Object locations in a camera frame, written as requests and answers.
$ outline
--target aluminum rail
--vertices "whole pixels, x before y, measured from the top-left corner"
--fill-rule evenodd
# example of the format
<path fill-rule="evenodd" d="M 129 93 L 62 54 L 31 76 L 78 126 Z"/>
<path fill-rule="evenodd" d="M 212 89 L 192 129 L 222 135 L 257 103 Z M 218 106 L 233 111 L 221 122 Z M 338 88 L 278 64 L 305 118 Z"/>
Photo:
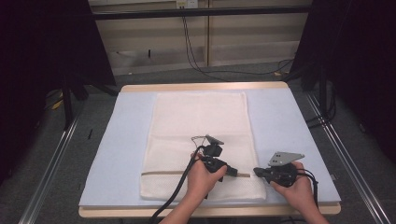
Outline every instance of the aluminum rail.
<path fill-rule="evenodd" d="M 366 180 L 363 178 L 361 172 L 359 171 L 355 162 L 352 160 L 352 157 L 349 155 L 347 148 L 344 146 L 334 127 L 330 124 L 330 122 L 326 122 L 326 120 L 322 118 L 320 114 L 318 99 L 313 94 L 309 93 L 307 94 L 307 99 L 309 104 L 311 104 L 315 114 L 320 118 L 319 121 L 322 124 L 324 132 L 327 134 L 329 140 L 332 142 L 332 146 L 335 152 L 339 156 L 341 162 L 344 164 L 346 171 L 349 174 L 349 177 L 351 178 L 353 184 L 355 185 L 355 188 L 361 195 L 361 198 L 366 204 L 367 209 L 372 214 L 375 223 L 390 224 L 391 222 L 383 205 L 376 197 Z"/>
<path fill-rule="evenodd" d="M 306 13 L 312 6 L 286 6 L 286 7 L 218 7 L 218 8 L 185 8 L 162 9 L 146 11 L 117 11 L 95 12 L 91 15 L 74 15 L 75 17 L 89 17 L 96 21 L 148 19 L 170 17 L 200 17 L 200 16 L 231 16 L 231 15 L 257 15 L 257 14 L 289 14 Z"/>
<path fill-rule="evenodd" d="M 64 153 L 66 152 L 67 146 L 73 136 L 73 133 L 77 127 L 78 119 L 81 114 L 84 103 L 81 103 L 78 107 L 77 114 L 72 121 L 71 125 L 67 130 L 64 130 L 64 133 L 61 137 L 61 140 L 58 143 L 58 146 L 55 149 L 55 152 L 49 162 L 46 172 L 41 178 L 40 183 L 35 190 L 34 195 L 30 199 L 28 205 L 23 211 L 22 217 L 19 221 L 19 224 L 33 224 L 40 212 L 41 206 L 44 203 L 44 200 L 50 191 L 50 185 L 52 183 L 53 178 L 58 170 L 58 167 L 62 161 Z"/>

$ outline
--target metal bracket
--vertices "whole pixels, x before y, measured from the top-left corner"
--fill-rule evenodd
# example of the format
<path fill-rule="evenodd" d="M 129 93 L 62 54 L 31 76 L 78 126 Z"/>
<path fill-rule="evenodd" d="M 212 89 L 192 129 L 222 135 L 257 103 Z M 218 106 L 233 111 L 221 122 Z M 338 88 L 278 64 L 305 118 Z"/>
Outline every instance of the metal bracket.
<path fill-rule="evenodd" d="M 282 166 L 292 161 L 297 161 L 304 158 L 304 154 L 290 153 L 290 152 L 276 152 L 271 160 L 268 162 L 269 166 Z"/>

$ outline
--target gray floor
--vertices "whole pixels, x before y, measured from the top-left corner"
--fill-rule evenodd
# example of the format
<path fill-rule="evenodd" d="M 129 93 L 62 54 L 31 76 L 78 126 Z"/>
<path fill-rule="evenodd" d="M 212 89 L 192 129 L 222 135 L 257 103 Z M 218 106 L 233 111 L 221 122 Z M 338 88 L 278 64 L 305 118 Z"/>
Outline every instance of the gray floor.
<path fill-rule="evenodd" d="M 226 66 L 217 69 L 265 72 L 277 69 L 277 63 Z M 226 81 L 278 80 L 273 75 L 240 75 L 235 73 L 209 74 Z M 120 89 L 126 84 L 215 82 L 219 79 L 206 77 L 191 69 L 157 72 L 117 77 Z M 289 83 L 294 97 L 306 119 L 315 116 L 300 80 Z M 53 179 L 35 223 L 120 223 L 118 219 L 86 219 L 78 215 L 78 201 L 91 167 L 96 150 L 106 130 L 116 97 L 106 95 L 91 87 L 85 102 L 74 102 L 74 108 L 82 111 L 62 162 Z M 396 220 L 396 167 L 380 151 L 374 138 L 361 132 L 359 120 L 342 100 L 337 99 L 337 114 L 332 121 L 350 156 L 361 174 L 386 210 L 389 219 Z M 63 134 L 64 111 L 47 109 L 36 129 L 35 141 L 21 159 L 13 176 L 0 187 L 0 223 L 18 223 L 30 198 L 44 174 L 54 149 Z M 355 188 L 332 143 L 321 127 L 311 129 L 318 149 L 330 173 L 337 178 L 334 184 L 342 198 L 340 214 L 328 217 L 331 223 L 375 223 L 360 193 Z M 124 219 L 123 223 L 145 223 L 145 219 Z M 193 223 L 279 223 L 278 218 L 223 218 L 194 219 Z"/>

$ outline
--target wall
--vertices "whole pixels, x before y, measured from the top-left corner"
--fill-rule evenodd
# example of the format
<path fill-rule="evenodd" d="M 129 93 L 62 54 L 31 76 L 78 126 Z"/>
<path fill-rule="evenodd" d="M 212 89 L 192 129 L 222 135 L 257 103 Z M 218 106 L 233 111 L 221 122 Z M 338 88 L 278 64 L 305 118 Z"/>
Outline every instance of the wall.
<path fill-rule="evenodd" d="M 176 1 L 159 0 L 91 0 L 90 3 L 93 12 L 176 7 Z M 310 4 L 310 0 L 198 1 L 199 7 Z M 195 61 L 199 66 L 216 66 L 293 58 L 306 16 L 300 13 L 187 18 Z M 115 75 L 190 67 L 181 18 L 98 21 L 97 25 Z"/>

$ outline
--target metal rod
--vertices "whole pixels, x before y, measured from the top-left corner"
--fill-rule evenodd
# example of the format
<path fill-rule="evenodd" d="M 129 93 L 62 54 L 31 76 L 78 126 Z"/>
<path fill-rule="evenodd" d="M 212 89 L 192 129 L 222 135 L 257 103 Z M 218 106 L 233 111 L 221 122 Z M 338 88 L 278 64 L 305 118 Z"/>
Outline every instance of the metal rod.
<path fill-rule="evenodd" d="M 323 65 L 320 68 L 320 75 L 319 75 L 319 109 L 320 115 L 327 119 L 327 81 L 326 81 L 326 69 Z"/>
<path fill-rule="evenodd" d="M 66 74 L 64 74 L 62 93 L 64 97 L 64 116 L 65 116 L 64 130 L 67 130 L 73 121 L 73 108 L 72 108 L 72 100 L 70 97 L 70 89 Z"/>
<path fill-rule="evenodd" d="M 186 8 L 186 9 L 162 9 L 162 10 L 146 10 L 146 11 L 95 12 L 92 13 L 91 15 L 74 15 L 74 17 L 90 17 L 94 20 L 102 21 L 102 20 L 123 20 L 123 19 L 169 18 L 169 17 L 306 13 L 306 12 L 310 12 L 311 9 L 312 9 L 311 6 Z"/>
<path fill-rule="evenodd" d="M 307 94 L 307 98 L 309 104 L 312 106 L 312 109 L 319 116 L 320 108 L 318 99 L 313 94 Z M 349 155 L 347 148 L 344 146 L 334 127 L 330 124 L 330 122 L 325 122 L 324 118 L 321 119 L 321 123 L 324 132 L 329 137 L 335 152 L 337 153 L 341 162 L 344 164 L 346 172 L 349 174 L 349 177 L 355 185 L 355 188 L 361 195 L 361 198 L 372 214 L 375 223 L 390 224 L 391 222 L 385 209 L 383 208 L 383 205 L 378 200 L 366 180 L 363 178 L 361 172 L 359 171 L 355 162 L 352 160 L 352 157 Z"/>
<path fill-rule="evenodd" d="M 46 172 L 44 173 L 43 177 L 41 178 L 40 183 L 35 190 L 34 195 L 30 199 L 28 205 L 26 206 L 25 210 L 23 211 L 22 217 L 20 219 L 19 224 L 33 224 L 40 212 L 41 206 L 44 203 L 44 200 L 50 191 L 50 185 L 53 178 L 56 175 L 58 167 L 62 161 L 64 153 L 67 150 L 67 146 L 73 136 L 73 133 L 77 127 L 78 119 L 82 111 L 82 107 L 84 106 L 84 102 L 78 107 L 78 112 L 72 123 L 70 124 L 67 130 L 64 130 L 61 140 L 59 141 L 58 146 L 56 147 L 54 154 L 49 162 Z"/>

